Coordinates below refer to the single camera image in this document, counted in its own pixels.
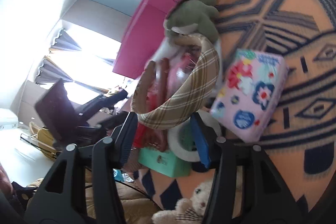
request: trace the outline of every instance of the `magenta cardboard box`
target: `magenta cardboard box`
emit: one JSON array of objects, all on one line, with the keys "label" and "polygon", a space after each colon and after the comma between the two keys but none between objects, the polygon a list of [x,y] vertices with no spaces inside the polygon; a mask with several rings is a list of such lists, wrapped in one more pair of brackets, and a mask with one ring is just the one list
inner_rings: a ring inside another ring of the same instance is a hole
[{"label": "magenta cardboard box", "polygon": [[280,55],[237,50],[211,114],[244,142],[260,139],[288,75]]},{"label": "magenta cardboard box", "polygon": [[127,26],[113,72],[136,79],[164,38],[163,21],[179,0],[141,0]]}]

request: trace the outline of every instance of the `green dinosaur plush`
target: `green dinosaur plush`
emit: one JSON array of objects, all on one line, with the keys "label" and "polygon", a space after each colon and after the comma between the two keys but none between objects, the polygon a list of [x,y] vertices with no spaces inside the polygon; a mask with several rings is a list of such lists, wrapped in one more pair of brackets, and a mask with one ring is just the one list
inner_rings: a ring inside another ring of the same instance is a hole
[{"label": "green dinosaur plush", "polygon": [[215,5],[216,0],[181,0],[164,21],[165,35],[198,32],[216,42],[218,32],[211,20],[219,14]]}]

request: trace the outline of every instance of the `green box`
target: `green box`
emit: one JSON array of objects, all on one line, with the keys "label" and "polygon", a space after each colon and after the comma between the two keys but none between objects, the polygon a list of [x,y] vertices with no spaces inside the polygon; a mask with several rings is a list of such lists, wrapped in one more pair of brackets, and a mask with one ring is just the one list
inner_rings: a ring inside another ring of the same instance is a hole
[{"label": "green box", "polygon": [[191,169],[190,162],[181,160],[170,150],[160,152],[153,148],[142,148],[138,161],[142,165],[171,178],[186,177]]}]

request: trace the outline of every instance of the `patterned blanket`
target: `patterned blanket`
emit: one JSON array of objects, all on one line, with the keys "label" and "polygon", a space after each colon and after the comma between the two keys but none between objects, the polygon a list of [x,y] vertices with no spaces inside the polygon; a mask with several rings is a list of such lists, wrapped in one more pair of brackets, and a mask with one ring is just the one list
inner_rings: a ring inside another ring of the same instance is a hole
[{"label": "patterned blanket", "polygon": [[[217,8],[224,69],[237,48],[281,54],[290,67],[260,144],[308,212],[336,168],[336,0],[218,0]],[[212,172],[195,170],[176,180],[152,170],[136,175],[159,204],[169,207],[177,198],[189,198]]]}]

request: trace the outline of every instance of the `beige plaid headband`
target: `beige plaid headband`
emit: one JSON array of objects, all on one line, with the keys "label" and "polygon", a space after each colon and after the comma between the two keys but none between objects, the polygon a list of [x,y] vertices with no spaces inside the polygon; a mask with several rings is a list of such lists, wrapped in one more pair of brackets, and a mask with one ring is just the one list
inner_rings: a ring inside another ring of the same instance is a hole
[{"label": "beige plaid headband", "polygon": [[138,114],[138,121],[152,129],[169,129],[187,120],[193,112],[202,108],[216,84],[219,57],[211,42],[203,35],[181,35],[175,44],[201,46],[201,55],[187,80],[164,104],[147,112],[147,91],[155,75],[156,64],[149,62],[135,89],[131,109]]}]

